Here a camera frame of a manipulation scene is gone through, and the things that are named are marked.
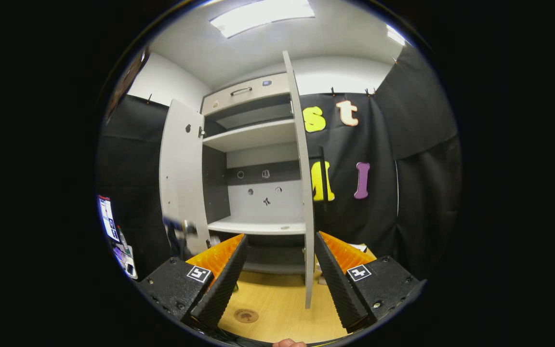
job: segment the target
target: white wall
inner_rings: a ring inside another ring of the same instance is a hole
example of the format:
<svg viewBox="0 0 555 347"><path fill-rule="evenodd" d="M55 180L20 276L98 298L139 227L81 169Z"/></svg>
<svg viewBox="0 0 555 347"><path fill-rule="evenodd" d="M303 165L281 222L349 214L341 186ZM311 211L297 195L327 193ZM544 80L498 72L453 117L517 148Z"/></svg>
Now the white wall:
<svg viewBox="0 0 555 347"><path fill-rule="evenodd" d="M152 53L138 73L128 94L170 106L172 99L200 111L202 97L210 88L180 66L157 53Z"/></svg>
<svg viewBox="0 0 555 347"><path fill-rule="evenodd" d="M299 94L330 93L371 93L385 79L392 65L353 57L316 57L292 61ZM231 85L253 77L286 71L284 63L261 68L246 73L226 83Z"/></svg>

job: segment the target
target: drawer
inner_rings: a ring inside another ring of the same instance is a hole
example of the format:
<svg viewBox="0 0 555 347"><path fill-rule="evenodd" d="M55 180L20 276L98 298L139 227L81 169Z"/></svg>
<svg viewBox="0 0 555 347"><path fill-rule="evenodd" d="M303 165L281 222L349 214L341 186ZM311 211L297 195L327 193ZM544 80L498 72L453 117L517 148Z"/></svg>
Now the drawer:
<svg viewBox="0 0 555 347"><path fill-rule="evenodd" d="M279 99L280 96L289 96L289 94L286 72L258 77L207 95L203 98L201 114L203 116L217 114L218 111L227 111L233 106L249 103L250 101L256 101L256 103L253 103L254 105L251 104L251 108L271 106L275 103L263 105L262 101L269 101L269 99L275 99L275 97Z"/></svg>

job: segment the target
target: drawer handle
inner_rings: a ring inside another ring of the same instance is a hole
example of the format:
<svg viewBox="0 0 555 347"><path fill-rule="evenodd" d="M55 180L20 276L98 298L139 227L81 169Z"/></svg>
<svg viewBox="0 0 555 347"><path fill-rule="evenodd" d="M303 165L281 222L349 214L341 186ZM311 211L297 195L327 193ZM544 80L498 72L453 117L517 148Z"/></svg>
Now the drawer handle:
<svg viewBox="0 0 555 347"><path fill-rule="evenodd" d="M231 93L231 96L234 96L235 93L241 92L242 90L245 90L246 92L249 92L249 91L251 91L251 87L245 87L245 88L237 89L237 90L235 90L234 92Z"/></svg>

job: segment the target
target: purple foam letter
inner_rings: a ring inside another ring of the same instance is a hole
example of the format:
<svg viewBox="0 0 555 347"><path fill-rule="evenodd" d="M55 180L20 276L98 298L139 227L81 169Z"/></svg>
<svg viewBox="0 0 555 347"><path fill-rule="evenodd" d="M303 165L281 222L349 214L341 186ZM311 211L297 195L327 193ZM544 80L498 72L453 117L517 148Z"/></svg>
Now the purple foam letter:
<svg viewBox="0 0 555 347"><path fill-rule="evenodd" d="M355 199L361 200L368 197L368 171L370 171L370 163L358 162L357 170L359 170L359 183L357 184Z"/></svg>

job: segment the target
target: round sticker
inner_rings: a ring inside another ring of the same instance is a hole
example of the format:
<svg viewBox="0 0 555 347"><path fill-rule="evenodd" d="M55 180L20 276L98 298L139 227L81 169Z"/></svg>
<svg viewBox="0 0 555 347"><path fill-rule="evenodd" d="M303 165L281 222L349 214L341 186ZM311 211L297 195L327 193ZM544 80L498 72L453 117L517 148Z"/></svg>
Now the round sticker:
<svg viewBox="0 0 555 347"><path fill-rule="evenodd" d="M255 310L240 309L235 312L235 319L242 323L254 323L258 320L258 313Z"/></svg>

